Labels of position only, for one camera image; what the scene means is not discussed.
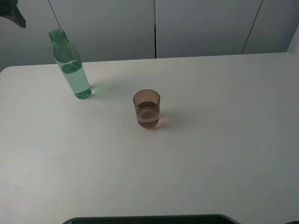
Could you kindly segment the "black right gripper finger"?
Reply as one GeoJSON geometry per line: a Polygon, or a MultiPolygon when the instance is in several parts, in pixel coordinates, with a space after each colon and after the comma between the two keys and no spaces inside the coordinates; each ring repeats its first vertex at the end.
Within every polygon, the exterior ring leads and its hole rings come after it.
{"type": "Polygon", "coordinates": [[[0,17],[6,18],[21,28],[26,28],[26,20],[18,9],[18,0],[0,0],[0,17]]]}

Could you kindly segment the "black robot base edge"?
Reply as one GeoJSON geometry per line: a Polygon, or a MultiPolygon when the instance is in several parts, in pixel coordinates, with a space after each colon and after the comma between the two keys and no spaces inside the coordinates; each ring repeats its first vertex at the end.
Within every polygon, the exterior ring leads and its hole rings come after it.
{"type": "Polygon", "coordinates": [[[76,217],[66,224],[237,224],[234,219],[220,214],[133,216],[133,217],[76,217]]]}

